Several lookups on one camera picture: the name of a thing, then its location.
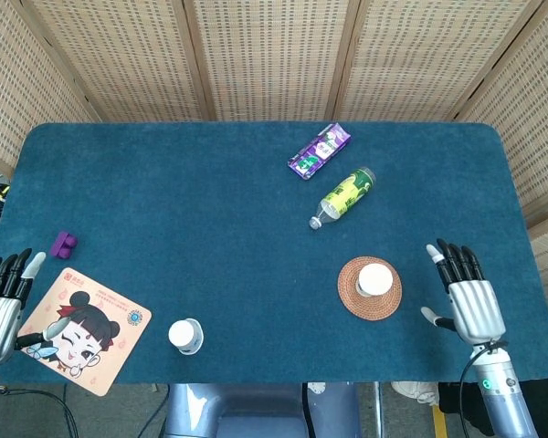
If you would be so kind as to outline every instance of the floor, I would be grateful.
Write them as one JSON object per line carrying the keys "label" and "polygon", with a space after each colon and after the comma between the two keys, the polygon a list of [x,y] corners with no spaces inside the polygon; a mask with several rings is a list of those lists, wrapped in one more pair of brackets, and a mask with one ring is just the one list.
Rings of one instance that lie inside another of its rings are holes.
{"label": "floor", "polygon": [[[63,385],[26,385],[29,389],[51,391],[63,396]],[[374,435],[373,389],[360,384],[360,412],[364,438]],[[70,384],[66,400],[76,419],[79,436],[106,438],[136,437],[148,417],[166,394],[165,385],[113,385],[105,397],[97,397]],[[435,436],[432,410],[407,399],[383,385],[385,428],[389,438]],[[166,410],[163,409],[143,438],[157,437]],[[449,438],[461,438],[458,415],[447,416]],[[473,438],[484,435],[469,425]],[[54,401],[39,395],[0,396],[0,438],[66,437],[63,411]]]}

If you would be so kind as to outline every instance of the cable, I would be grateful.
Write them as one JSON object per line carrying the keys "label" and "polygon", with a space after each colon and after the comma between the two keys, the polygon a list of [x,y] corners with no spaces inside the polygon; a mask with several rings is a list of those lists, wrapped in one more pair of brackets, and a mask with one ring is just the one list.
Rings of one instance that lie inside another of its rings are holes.
{"label": "cable", "polygon": [[[67,383],[63,385],[63,402],[67,404]],[[65,411],[65,423],[67,424],[69,435],[71,435],[71,420],[67,415],[67,411]]]}
{"label": "cable", "polygon": [[304,414],[304,421],[307,423],[307,429],[309,430],[309,438],[317,438],[314,432],[314,424],[312,423],[311,407],[309,406],[309,384],[302,383],[302,413]]}
{"label": "cable", "polygon": [[146,423],[144,424],[144,427],[142,427],[142,429],[140,430],[140,433],[138,433],[138,438],[142,438],[142,435],[144,434],[146,429],[148,429],[148,426],[150,426],[150,423],[153,422],[154,417],[158,415],[158,412],[161,411],[164,404],[168,400],[168,394],[170,393],[171,393],[171,385],[166,385],[166,394],[164,395],[163,401],[161,401],[161,404],[158,405],[158,408],[156,408],[156,411],[154,411],[153,414],[150,416],[150,418],[146,421]]}
{"label": "cable", "polygon": [[75,423],[75,418],[73,417],[73,413],[71,413],[71,410],[67,406],[66,403],[64,403],[57,395],[47,392],[47,391],[40,391],[40,390],[25,390],[25,389],[15,389],[15,390],[4,390],[2,392],[3,395],[25,395],[25,394],[39,394],[44,395],[45,397],[48,397],[49,399],[55,400],[57,403],[59,403],[61,406],[63,406],[63,409],[65,409],[65,414],[69,418],[69,422],[71,424],[71,427],[69,429],[69,437],[70,438],[79,438],[79,432],[77,430],[77,424]]}
{"label": "cable", "polygon": [[500,349],[502,347],[505,347],[506,345],[508,345],[506,341],[499,340],[485,346],[484,349],[482,349],[479,353],[469,359],[469,362],[467,362],[467,365],[465,365],[465,369],[460,375],[460,386],[458,388],[458,413],[460,415],[460,424],[461,426],[463,426],[463,433],[465,434],[465,438],[470,438],[469,431],[467,430],[467,425],[465,424],[465,415],[463,414],[463,384],[465,383],[465,376],[467,375],[467,371],[469,371],[469,368],[473,366],[475,361],[483,356],[485,353],[492,352],[495,349]]}
{"label": "cable", "polygon": [[161,431],[158,432],[158,438],[164,438],[164,430],[166,429],[166,418],[163,421],[163,427],[161,427]]}

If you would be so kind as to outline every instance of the woven coaster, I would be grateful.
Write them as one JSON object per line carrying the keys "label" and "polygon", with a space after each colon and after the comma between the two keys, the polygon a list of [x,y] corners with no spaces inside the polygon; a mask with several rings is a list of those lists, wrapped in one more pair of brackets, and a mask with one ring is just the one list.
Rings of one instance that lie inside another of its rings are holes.
{"label": "woven coaster", "polygon": [[[363,297],[357,292],[357,278],[362,268],[370,263],[386,266],[394,278],[390,290],[379,297]],[[402,299],[402,283],[395,269],[381,258],[357,257],[348,262],[339,273],[339,297],[347,309],[359,318],[377,321],[392,315]]]}

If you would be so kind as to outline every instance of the blue felt tablecloth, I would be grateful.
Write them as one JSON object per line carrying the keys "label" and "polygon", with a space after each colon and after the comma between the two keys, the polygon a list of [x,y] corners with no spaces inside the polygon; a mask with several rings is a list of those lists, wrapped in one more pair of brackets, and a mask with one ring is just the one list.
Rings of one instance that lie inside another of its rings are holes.
{"label": "blue felt tablecloth", "polygon": [[[465,244],[494,285],[521,379],[548,377],[548,308],[500,137],[464,123],[345,122],[352,142],[305,182],[286,162],[323,122],[47,124],[26,139],[0,224],[0,255],[79,237],[49,257],[33,309],[71,266],[149,308],[118,382],[457,381],[470,348],[430,326],[450,315],[425,251]],[[318,201],[358,166],[377,185],[313,232]],[[352,315],[337,276],[357,256],[399,272],[402,303]],[[205,344],[181,355],[167,331],[197,318]],[[5,382],[60,381],[23,354]]]}

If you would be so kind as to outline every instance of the plastic bottle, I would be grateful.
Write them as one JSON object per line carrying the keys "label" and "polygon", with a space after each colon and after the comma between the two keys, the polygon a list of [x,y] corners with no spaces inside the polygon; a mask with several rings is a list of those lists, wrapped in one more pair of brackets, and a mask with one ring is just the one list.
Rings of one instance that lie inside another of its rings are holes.
{"label": "plastic bottle", "polygon": [[313,230],[317,230],[323,224],[336,221],[374,185],[375,175],[368,168],[360,167],[353,171],[348,178],[321,199],[317,213],[310,219],[309,225]]}

